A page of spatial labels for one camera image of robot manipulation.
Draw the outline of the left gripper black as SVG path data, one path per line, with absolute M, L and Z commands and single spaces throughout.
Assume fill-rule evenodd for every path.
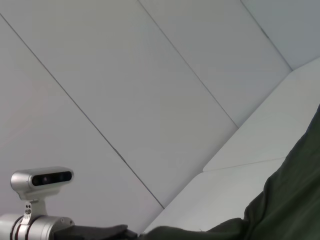
M 136 240 L 137 238 L 138 234 L 123 224 L 112 227 L 73 225 L 53 234 L 54 240 Z

